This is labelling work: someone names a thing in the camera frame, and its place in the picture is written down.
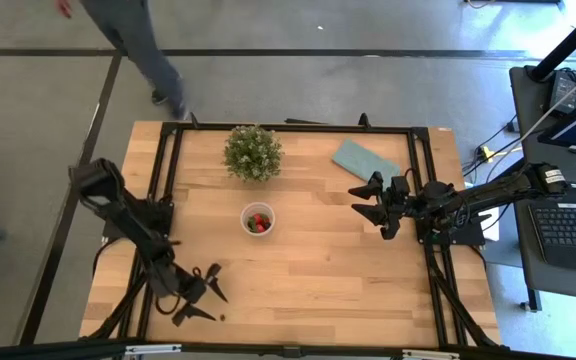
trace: person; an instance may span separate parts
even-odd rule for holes
[[[66,18],[72,17],[70,0],[55,0]],[[99,30],[124,56],[135,63],[154,87],[155,105],[168,103],[177,120],[188,117],[183,82],[177,70],[157,48],[148,0],[80,0]]]

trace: desk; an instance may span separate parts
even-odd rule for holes
[[[550,85],[535,83],[528,79],[524,68],[512,68],[510,82],[517,119],[523,135],[543,114],[542,106],[544,106]],[[547,119],[543,126],[550,126],[554,121],[556,120]],[[549,162],[557,165],[568,181],[576,182],[576,154],[570,153],[563,147],[539,143],[536,136],[526,139],[522,146],[524,159],[511,168],[521,167],[524,161]],[[571,202],[576,202],[576,189],[569,192],[569,198]],[[526,285],[533,290],[576,296],[576,270],[552,266],[543,261],[539,250],[539,240],[528,214],[529,204],[530,201],[515,203],[515,217]]]
[[[161,125],[137,122],[133,128],[122,173],[137,197],[146,194]],[[436,347],[427,269],[414,223],[403,219],[397,238],[382,240],[378,228],[350,208],[361,200],[347,190],[364,182],[331,160],[342,141],[351,138],[406,169],[406,137],[277,133],[285,152],[281,175],[266,184],[246,184],[228,177],[221,164],[228,135],[183,132],[170,235],[182,242],[175,247],[176,261],[185,268],[205,270],[215,261],[223,266],[219,282],[229,303],[207,293],[197,305],[225,319],[193,318],[177,328],[170,316],[153,309],[147,340]],[[461,187],[452,131],[434,128],[430,137],[437,177]],[[245,235],[239,224],[242,208],[253,201],[270,204],[276,213],[273,232],[263,238]],[[499,341],[481,259],[467,247],[451,249],[460,298],[488,336]],[[132,244],[121,241],[101,256],[81,335],[96,330],[123,296],[133,253]],[[162,301],[164,309],[170,305],[172,299]],[[135,333],[138,310],[135,306],[129,334]],[[454,342],[445,300],[443,310]]]

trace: pants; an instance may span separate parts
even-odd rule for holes
[[[157,48],[148,0],[81,0],[99,30],[132,60],[173,108],[183,104],[181,77]]]

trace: keyboard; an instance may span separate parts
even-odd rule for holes
[[[530,206],[530,215],[544,260],[576,269],[576,204],[537,202]]]

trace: shoe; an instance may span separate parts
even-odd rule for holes
[[[190,112],[188,111],[186,102],[182,102],[179,107],[172,109],[172,117],[175,118],[175,120],[186,121],[188,120],[189,115]]]
[[[155,105],[161,105],[168,101],[168,97],[161,95],[157,90],[153,90],[152,95],[150,96],[150,101]]]

